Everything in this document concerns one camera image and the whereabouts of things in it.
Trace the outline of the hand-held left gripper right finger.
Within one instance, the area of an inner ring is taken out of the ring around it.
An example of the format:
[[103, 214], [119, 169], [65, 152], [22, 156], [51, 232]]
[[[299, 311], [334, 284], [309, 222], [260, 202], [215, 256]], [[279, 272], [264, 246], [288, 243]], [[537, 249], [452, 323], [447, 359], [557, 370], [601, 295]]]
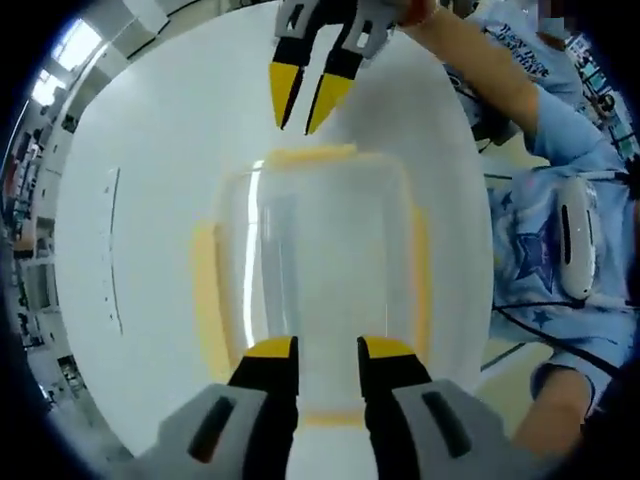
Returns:
[[497, 414], [448, 380], [434, 381], [407, 344], [357, 339], [365, 425], [380, 479], [504, 479]]

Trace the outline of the person's right hand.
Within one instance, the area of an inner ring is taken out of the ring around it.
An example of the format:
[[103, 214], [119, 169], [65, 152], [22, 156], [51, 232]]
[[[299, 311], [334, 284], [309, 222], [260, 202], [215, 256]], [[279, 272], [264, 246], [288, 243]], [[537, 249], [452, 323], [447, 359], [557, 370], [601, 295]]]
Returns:
[[400, 9], [397, 25], [401, 28], [413, 28], [431, 20], [441, 10], [441, 4], [436, 0], [409, 0], [402, 1]]

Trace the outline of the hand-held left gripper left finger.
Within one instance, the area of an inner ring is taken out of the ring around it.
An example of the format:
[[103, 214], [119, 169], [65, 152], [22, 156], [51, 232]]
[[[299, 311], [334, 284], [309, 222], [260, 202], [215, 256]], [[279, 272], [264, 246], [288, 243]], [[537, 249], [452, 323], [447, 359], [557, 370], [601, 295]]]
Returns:
[[229, 381], [161, 424], [161, 479], [283, 479], [298, 424], [298, 338], [246, 350]]

